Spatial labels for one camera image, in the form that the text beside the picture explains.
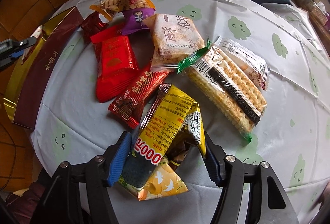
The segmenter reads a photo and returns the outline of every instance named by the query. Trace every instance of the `cable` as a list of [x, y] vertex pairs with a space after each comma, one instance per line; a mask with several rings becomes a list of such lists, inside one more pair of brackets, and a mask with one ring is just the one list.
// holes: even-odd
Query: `cable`
[[14, 148], [15, 148], [15, 154], [14, 154], [13, 165], [12, 165], [12, 168], [11, 168], [11, 170], [10, 170], [10, 173], [9, 173], [9, 176], [8, 176], [8, 179], [7, 179], [7, 182], [4, 184], [4, 186], [2, 186], [2, 187], [0, 188], [0, 191], [2, 191], [5, 187], [7, 187], [8, 183], [9, 183], [9, 180], [10, 180], [11, 177], [12, 177], [12, 174], [13, 174], [13, 171], [14, 171], [14, 166], [15, 166], [15, 161], [16, 161], [16, 154], [17, 154], [16, 144], [15, 144], [15, 142], [14, 142], [12, 136], [11, 136], [9, 133], [8, 133], [8, 135], [9, 135], [10, 139], [12, 140], [13, 146], [14, 146]]

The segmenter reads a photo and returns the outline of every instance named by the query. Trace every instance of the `green wrapper end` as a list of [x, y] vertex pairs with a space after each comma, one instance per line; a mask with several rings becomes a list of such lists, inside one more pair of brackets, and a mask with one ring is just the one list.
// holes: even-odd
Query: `green wrapper end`
[[199, 58], [201, 58], [209, 50], [210, 47], [211, 47], [211, 41], [207, 37], [206, 46], [204, 48], [201, 48], [201, 49], [195, 51], [194, 53], [192, 53], [191, 55], [189, 55], [188, 57], [186, 57], [185, 59], [183, 59], [179, 62], [177, 73], [179, 74], [185, 68], [195, 64], [197, 62], [197, 60]]

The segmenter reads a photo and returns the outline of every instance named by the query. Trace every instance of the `purple candy wrapper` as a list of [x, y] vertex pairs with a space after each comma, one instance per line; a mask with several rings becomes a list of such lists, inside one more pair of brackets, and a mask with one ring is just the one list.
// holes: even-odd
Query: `purple candy wrapper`
[[142, 20], [153, 16], [155, 10], [153, 8], [136, 8], [128, 11], [122, 11], [126, 24], [123, 27], [122, 35], [132, 34], [142, 29], [149, 29], [146, 25], [142, 25]]

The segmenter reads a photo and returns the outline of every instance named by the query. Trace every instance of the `white bird print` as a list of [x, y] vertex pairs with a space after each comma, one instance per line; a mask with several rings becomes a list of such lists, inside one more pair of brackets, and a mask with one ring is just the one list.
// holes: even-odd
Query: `white bird print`
[[170, 190], [174, 189], [174, 184], [173, 184], [172, 179], [170, 179], [170, 184], [168, 186], [167, 185], [165, 185], [165, 186], [167, 187], [167, 189], [165, 189], [164, 191], [170, 191]]
[[163, 182], [163, 175], [162, 175], [162, 173], [161, 172], [159, 172], [159, 171], [157, 171], [156, 172], [156, 176], [155, 176], [155, 178], [158, 178], [158, 184], [160, 184], [160, 183], [162, 183]]

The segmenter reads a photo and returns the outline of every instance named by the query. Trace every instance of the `metal screw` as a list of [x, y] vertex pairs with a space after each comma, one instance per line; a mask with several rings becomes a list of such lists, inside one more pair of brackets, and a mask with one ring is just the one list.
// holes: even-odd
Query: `metal screw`
[[101, 162], [103, 160], [104, 160], [103, 155], [97, 155], [97, 156], [94, 157], [94, 161], [96, 161], [96, 162]]
[[230, 161], [230, 162], [234, 162], [236, 159], [233, 155], [228, 155], [228, 156], [226, 156], [226, 160]]
[[269, 167], [270, 167], [269, 163], [266, 162], [266, 161], [263, 161], [263, 162], [261, 163], [261, 166], [262, 166], [263, 168], [269, 168]]
[[67, 168], [69, 166], [69, 163], [67, 162], [67, 161], [63, 161], [63, 162], [61, 162], [61, 164], [60, 164], [60, 167], [61, 168]]

